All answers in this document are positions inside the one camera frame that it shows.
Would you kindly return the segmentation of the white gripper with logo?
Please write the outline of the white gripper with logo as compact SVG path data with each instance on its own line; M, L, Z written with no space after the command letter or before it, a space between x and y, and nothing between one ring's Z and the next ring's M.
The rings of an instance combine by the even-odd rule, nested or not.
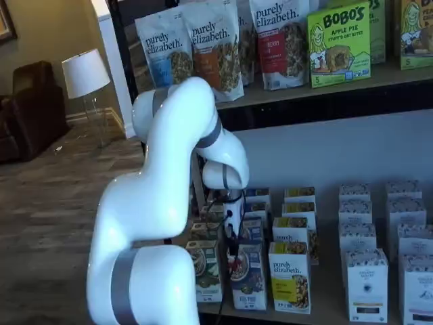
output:
M238 198L234 202L223 204L224 231L227 239L227 262L233 263L238 256L239 241L238 235L242 224L244 212L244 199Z

